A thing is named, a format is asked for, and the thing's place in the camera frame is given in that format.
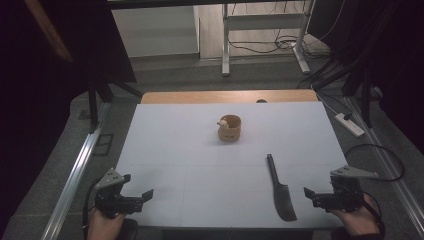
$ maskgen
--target black knife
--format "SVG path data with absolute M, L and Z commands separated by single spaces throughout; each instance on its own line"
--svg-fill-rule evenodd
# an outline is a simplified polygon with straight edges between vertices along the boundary
M 272 155 L 268 154 L 266 159 L 271 172 L 272 184 L 274 185 L 274 203 L 277 213 L 284 221 L 295 221 L 297 217 L 291 202 L 289 187 L 278 181 Z

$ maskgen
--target gray carpet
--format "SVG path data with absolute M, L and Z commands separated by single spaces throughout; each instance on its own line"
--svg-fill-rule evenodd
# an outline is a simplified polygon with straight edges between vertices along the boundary
M 325 60 L 313 60 L 309 63 L 312 71 L 316 71 L 325 63 Z M 304 78 L 293 57 L 282 57 L 277 61 L 273 58 L 269 62 L 264 59 L 233 61 L 230 77 L 221 77 L 220 72 L 221 66 L 217 64 L 135 69 L 138 83 L 132 85 L 143 92 L 294 89 Z M 339 96 L 342 84 L 342 81 L 335 82 L 323 91 L 336 95 L 337 99 L 342 100 Z M 58 239 L 83 239 L 81 210 L 87 189 L 94 179 L 102 176 L 109 168 L 115 167 L 119 159 L 139 100 L 119 88 L 113 87 L 113 91 L 116 97 L 109 110 L 101 138 L 103 143 L 111 142 L 110 148 L 99 142 L 99 146 L 94 149 Z M 348 112 L 345 107 L 331 98 L 324 97 L 324 100 L 337 112 Z M 3 239 L 40 239 L 88 134 L 90 120 L 86 118 L 87 112 L 88 98 L 87 94 L 83 94 L 72 102 L 71 115 L 57 146 L 19 209 L 11 218 Z M 367 142 L 365 137 L 354 137 L 335 121 L 332 111 L 328 110 L 328 115 L 344 151 Z M 422 181 L 421 173 L 424 170 L 424 157 L 385 116 L 378 102 L 373 102 L 371 105 L 371 121 L 382 143 L 405 162 L 407 171 L 405 181 L 418 201 L 423 203 L 424 181 Z M 348 156 L 348 162 L 351 166 L 384 175 L 372 148 L 353 152 Z M 363 180 L 362 187 L 372 193 L 381 205 L 383 219 L 387 226 L 386 239 L 420 239 L 390 183 Z M 329 239 L 328 231 L 317 231 L 314 239 Z

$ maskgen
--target black cloth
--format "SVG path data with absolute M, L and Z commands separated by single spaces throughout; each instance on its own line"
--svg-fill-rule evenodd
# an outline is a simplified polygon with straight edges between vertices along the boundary
M 352 237 L 345 228 L 336 228 L 331 232 L 331 240 L 383 240 L 383 236 L 380 234 L 365 234 Z

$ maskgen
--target person's left hand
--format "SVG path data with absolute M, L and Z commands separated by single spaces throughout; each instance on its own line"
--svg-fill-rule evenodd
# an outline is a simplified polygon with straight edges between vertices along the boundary
M 88 227 L 88 240 L 115 240 L 118 236 L 125 215 L 118 214 L 116 218 L 106 217 L 100 210 L 94 208 Z

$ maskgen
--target white wall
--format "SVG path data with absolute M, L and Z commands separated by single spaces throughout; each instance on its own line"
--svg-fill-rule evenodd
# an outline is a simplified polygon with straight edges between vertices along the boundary
M 113 10 L 112 14 L 128 57 L 199 52 L 193 6 Z

